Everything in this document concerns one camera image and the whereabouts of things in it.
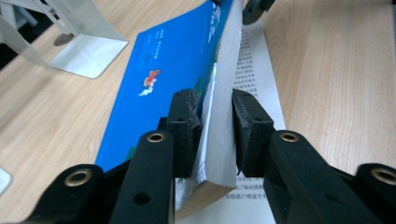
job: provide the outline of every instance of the white paper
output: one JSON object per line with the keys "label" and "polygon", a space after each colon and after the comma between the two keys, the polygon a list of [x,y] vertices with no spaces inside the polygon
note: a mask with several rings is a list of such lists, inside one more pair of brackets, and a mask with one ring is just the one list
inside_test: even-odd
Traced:
{"label": "white paper", "polygon": [[[234,87],[255,95],[274,120],[275,128],[286,129],[260,20],[243,28]],[[237,189],[177,223],[275,223],[262,185],[261,178],[240,175]]]}

